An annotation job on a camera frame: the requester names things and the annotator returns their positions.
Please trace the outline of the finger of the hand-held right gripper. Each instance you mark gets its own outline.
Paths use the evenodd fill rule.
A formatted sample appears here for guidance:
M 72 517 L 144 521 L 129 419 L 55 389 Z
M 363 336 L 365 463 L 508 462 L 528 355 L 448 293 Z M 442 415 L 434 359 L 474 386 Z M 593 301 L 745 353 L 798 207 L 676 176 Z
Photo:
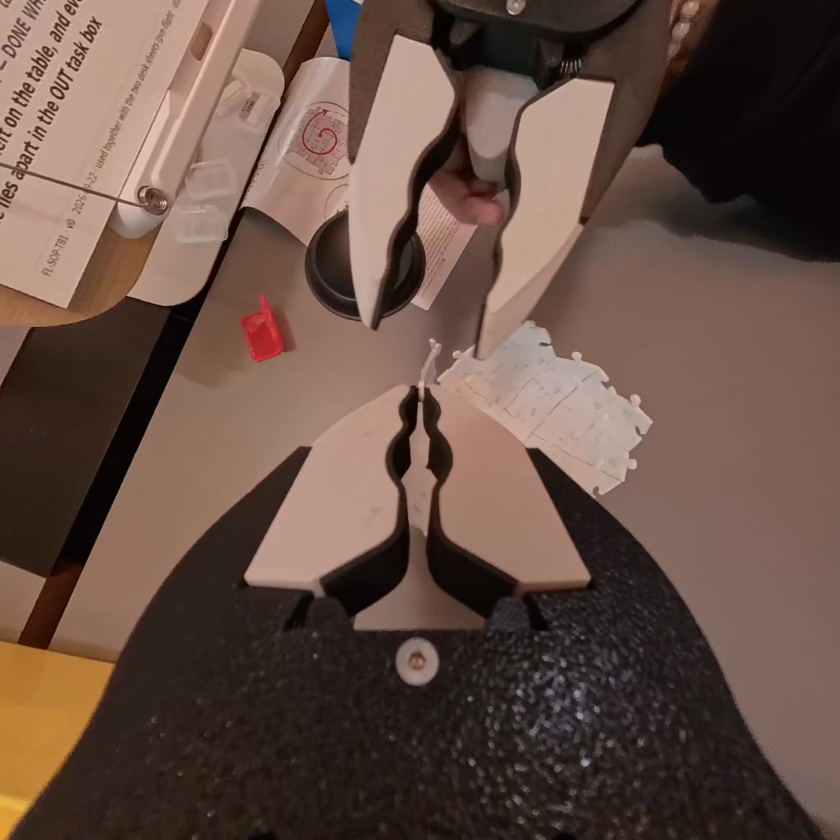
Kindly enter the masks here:
M 511 142 L 511 208 L 482 310 L 477 359 L 526 321 L 583 230 L 581 215 L 614 82 L 569 80 L 523 107 Z
M 429 44 L 395 35 L 351 165 L 350 270 L 360 320 L 376 330 L 385 290 L 415 233 L 424 167 L 445 159 L 458 90 Z

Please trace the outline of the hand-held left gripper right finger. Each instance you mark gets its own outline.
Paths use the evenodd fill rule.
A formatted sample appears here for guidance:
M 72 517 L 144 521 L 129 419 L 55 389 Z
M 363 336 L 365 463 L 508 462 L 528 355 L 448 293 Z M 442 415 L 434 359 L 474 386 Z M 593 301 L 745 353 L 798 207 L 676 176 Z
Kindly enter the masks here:
M 489 617 L 505 599 L 588 587 L 591 574 L 524 444 L 442 387 L 425 391 L 424 427 L 435 477 L 427 565 L 441 590 Z

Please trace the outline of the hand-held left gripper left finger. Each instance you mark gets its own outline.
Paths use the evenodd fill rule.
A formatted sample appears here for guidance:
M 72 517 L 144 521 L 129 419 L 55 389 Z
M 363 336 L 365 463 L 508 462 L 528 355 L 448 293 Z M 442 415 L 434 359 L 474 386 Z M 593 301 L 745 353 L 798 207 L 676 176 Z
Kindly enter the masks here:
M 249 586 L 330 597 L 356 616 L 401 583 L 417 408 L 417 388 L 399 385 L 315 441 L 247 568 Z

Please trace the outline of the partly built white puzzle ball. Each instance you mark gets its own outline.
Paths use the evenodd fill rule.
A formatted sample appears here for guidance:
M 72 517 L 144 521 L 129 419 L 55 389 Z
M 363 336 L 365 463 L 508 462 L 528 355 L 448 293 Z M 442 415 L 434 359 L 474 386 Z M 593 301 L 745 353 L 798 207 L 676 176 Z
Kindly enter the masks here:
M 637 467 L 636 446 L 653 424 L 637 394 L 620 395 L 580 352 L 559 356 L 548 330 L 526 321 L 487 360 L 474 347 L 447 362 L 431 338 L 422 390 L 438 385 L 536 449 L 592 497 L 619 487 Z

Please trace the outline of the person's right forearm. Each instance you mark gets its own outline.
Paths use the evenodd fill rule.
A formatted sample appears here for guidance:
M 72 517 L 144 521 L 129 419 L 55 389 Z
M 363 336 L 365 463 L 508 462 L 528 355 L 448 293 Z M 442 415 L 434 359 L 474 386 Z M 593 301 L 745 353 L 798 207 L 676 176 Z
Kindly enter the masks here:
M 637 147 L 838 244 L 839 2 L 701 2 Z

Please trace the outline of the folded puzzle instruction leaflet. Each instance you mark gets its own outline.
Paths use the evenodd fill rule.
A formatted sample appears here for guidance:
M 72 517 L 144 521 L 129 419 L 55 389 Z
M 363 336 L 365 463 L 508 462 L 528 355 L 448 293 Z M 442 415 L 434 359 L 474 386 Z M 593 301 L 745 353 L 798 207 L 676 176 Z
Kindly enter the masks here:
M 301 65 L 243 201 L 304 245 L 347 207 L 349 77 L 349 62 L 339 58 Z M 416 231 L 425 274 L 413 305 L 428 311 L 475 228 L 456 221 L 426 186 Z

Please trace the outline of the black round puzzle stand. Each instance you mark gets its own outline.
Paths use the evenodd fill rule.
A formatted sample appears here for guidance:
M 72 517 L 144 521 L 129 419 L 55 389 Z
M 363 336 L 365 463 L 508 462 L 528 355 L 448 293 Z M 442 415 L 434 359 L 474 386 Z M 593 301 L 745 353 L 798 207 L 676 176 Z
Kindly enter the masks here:
M 360 321 L 350 270 L 348 211 L 343 209 L 325 221 L 312 237 L 304 270 L 313 296 L 332 314 Z M 390 318 L 403 310 L 419 292 L 425 277 L 425 249 L 414 234 L 406 244 L 396 280 L 387 288 L 382 316 Z

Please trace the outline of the blue puzzle box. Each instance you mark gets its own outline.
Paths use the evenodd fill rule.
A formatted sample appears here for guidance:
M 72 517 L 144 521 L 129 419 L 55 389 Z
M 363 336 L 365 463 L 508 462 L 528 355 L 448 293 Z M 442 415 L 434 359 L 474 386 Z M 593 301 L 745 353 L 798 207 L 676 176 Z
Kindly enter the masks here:
M 338 57 L 350 60 L 362 1 L 325 1 Z

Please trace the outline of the clear plastic case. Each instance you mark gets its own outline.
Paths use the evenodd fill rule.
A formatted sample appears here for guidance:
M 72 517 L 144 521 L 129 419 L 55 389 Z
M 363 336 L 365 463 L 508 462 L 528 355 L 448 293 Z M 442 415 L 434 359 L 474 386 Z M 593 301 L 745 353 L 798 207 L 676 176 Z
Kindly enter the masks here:
M 194 163 L 185 176 L 185 194 L 197 202 L 209 201 L 236 192 L 235 170 L 225 160 Z
M 228 217 L 212 204 L 175 206 L 165 224 L 181 245 L 219 245 L 228 236 Z
M 269 118 L 272 102 L 268 92 L 254 87 L 247 80 L 232 77 L 217 105 L 217 115 L 258 130 Z

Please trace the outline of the red plastic case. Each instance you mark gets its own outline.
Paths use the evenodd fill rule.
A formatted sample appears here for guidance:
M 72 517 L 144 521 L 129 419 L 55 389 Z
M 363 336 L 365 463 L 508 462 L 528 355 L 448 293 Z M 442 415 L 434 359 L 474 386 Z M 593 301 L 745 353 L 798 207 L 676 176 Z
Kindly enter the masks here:
M 250 359 L 255 363 L 274 359 L 297 348 L 287 315 L 265 294 L 259 295 L 259 308 L 240 319 Z

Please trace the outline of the white sheet holder bar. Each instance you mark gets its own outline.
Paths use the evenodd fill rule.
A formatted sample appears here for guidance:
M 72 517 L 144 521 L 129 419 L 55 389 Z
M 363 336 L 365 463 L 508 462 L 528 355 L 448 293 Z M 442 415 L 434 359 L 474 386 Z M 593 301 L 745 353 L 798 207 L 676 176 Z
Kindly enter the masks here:
M 112 210 L 108 225 L 120 236 L 141 238 L 164 217 L 150 215 L 138 206 L 141 186 L 161 189 L 170 199 L 169 211 L 174 206 L 260 5 L 260 1 L 205 3 L 123 186 L 121 200 Z

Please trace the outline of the white cardboard tray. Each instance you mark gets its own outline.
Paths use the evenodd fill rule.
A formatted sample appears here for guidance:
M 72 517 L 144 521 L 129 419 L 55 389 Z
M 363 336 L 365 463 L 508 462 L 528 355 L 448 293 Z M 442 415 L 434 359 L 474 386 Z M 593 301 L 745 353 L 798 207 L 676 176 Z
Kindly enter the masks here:
M 232 77 L 247 80 L 255 88 L 270 94 L 273 102 L 269 118 L 260 129 L 254 130 L 241 122 L 221 119 L 217 115 L 216 106 L 192 164 L 199 161 L 227 161 L 236 173 L 236 192 L 233 195 L 197 202 L 186 195 L 183 184 L 172 207 L 215 205 L 228 218 L 228 232 L 245 195 L 251 173 L 285 88 L 281 67 L 266 54 L 251 49 L 243 49 L 239 53 L 227 84 Z M 140 278 L 130 293 L 132 298 L 161 306 L 174 306 L 194 298 L 209 279 L 223 244 L 181 245 L 176 242 L 165 224 L 172 209 L 161 222 L 161 231 Z

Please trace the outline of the printed instruction sheet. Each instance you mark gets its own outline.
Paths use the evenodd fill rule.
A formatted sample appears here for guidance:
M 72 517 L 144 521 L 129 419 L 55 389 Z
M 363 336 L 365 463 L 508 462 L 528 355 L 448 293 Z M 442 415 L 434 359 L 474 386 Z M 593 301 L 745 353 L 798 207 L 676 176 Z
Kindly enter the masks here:
M 13 2 L 2 22 L 1 281 L 74 297 L 206 2 Z

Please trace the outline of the large yellow bin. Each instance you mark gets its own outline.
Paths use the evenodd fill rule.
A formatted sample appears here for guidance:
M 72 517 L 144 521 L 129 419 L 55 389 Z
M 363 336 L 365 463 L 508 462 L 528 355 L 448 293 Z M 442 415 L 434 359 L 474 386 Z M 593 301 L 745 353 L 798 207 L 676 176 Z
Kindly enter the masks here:
M 113 664 L 1 643 L 1 838 L 76 746 Z

